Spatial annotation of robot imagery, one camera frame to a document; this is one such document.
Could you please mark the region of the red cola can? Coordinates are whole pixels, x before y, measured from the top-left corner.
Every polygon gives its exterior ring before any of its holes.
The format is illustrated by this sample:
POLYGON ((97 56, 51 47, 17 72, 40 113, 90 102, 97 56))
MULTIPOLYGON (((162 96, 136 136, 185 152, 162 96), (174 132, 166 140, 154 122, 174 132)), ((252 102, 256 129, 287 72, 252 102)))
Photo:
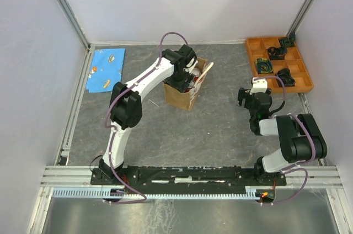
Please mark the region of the red cola can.
POLYGON ((195 76, 195 77, 199 77, 201 75, 201 71, 198 70, 197 68, 193 69, 192 70, 192 74, 195 76))
POLYGON ((194 88, 196 81, 198 80, 198 77, 195 77, 190 83, 188 88, 186 89, 186 92, 189 92, 192 88, 194 88))

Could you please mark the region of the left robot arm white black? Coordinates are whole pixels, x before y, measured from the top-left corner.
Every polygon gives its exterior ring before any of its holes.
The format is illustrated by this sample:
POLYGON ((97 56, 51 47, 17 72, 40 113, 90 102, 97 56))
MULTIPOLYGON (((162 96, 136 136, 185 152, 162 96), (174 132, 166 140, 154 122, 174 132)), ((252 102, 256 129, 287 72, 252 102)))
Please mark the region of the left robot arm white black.
POLYGON ((124 152, 132 129, 142 118, 142 101, 161 82, 184 93, 194 79, 191 71, 197 65, 192 47, 163 50, 161 56, 139 76, 123 84, 117 82, 111 94, 104 125, 111 130, 107 149, 99 161, 99 169, 109 184, 122 178, 124 152))

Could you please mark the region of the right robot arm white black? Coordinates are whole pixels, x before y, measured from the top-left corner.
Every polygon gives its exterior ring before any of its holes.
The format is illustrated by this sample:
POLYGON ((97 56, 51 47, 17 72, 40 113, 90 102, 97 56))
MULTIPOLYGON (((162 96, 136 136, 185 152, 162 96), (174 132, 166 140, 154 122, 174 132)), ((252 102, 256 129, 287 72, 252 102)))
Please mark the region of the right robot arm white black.
POLYGON ((327 144, 313 115, 275 116, 285 102, 279 108, 270 110, 270 89, 255 92, 240 88, 238 104, 249 110, 249 126, 255 135, 276 136, 280 145, 274 153, 258 158, 252 169, 237 169, 236 177, 239 180, 250 185, 284 186, 286 172, 327 156, 327 144))

